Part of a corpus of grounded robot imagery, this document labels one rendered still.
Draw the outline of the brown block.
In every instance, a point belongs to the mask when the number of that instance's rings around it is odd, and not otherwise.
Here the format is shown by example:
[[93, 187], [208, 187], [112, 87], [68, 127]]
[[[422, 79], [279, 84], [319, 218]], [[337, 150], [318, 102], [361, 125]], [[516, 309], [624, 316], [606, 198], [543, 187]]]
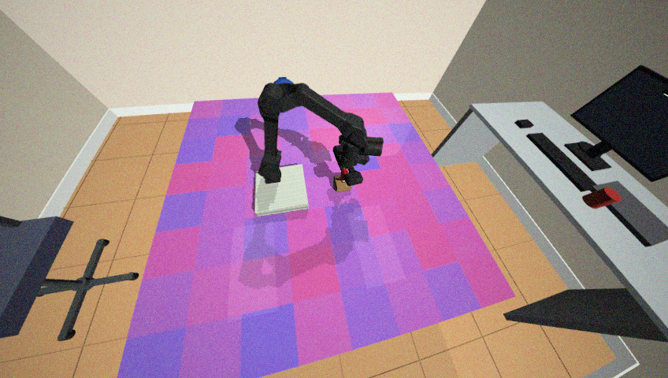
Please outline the brown block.
[[339, 191], [350, 191], [352, 186], [347, 186], [346, 182], [342, 182], [340, 179], [341, 175], [334, 175], [334, 184], [336, 187], [336, 192]]

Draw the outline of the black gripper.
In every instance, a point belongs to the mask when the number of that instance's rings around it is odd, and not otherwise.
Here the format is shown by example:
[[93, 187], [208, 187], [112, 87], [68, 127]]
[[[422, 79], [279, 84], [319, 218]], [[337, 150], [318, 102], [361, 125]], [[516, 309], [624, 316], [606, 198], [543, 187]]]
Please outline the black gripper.
[[333, 147], [333, 153], [335, 155], [336, 161], [340, 167], [340, 170], [342, 169], [348, 169], [349, 173], [347, 175], [344, 175], [343, 178], [345, 179], [345, 182], [347, 183], [347, 186], [353, 186], [356, 184], [360, 184], [363, 181], [362, 174], [359, 171], [355, 171], [354, 166], [356, 159], [359, 158], [359, 155], [355, 157], [347, 157], [346, 155], [343, 154], [343, 145], [337, 145]]

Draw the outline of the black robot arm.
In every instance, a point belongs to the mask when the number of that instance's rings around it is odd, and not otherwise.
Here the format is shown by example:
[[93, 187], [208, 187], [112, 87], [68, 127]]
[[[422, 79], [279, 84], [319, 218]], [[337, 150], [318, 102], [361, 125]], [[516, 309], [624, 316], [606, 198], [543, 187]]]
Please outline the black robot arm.
[[369, 155], [382, 155], [384, 138], [367, 136], [364, 120], [359, 115], [342, 111], [305, 83], [267, 83], [258, 99], [258, 108], [265, 123], [265, 153], [258, 174], [264, 176], [265, 183], [277, 183], [281, 178], [279, 165], [282, 150], [276, 148], [279, 114], [300, 106], [340, 130], [339, 144], [343, 145], [343, 154], [350, 158], [359, 155], [355, 164], [365, 165]]

